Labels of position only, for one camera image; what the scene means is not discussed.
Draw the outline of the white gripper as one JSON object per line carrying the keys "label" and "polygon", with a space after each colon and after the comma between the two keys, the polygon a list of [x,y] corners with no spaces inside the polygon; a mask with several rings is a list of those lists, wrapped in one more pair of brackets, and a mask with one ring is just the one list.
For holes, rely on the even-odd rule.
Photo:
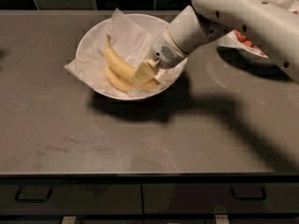
{"label": "white gripper", "polygon": [[152,78],[158,84],[164,83],[164,69],[172,69],[186,59],[187,55],[176,45],[168,29],[160,33],[149,49],[152,60],[143,61],[134,71],[129,81],[141,86]]}

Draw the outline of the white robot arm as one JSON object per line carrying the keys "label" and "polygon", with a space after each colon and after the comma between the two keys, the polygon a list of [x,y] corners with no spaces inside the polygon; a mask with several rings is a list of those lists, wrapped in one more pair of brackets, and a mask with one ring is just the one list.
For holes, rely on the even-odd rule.
{"label": "white robot arm", "polygon": [[151,43],[149,57],[130,76],[143,84],[197,48],[241,32],[293,81],[299,81],[299,17],[265,0],[192,0]]}

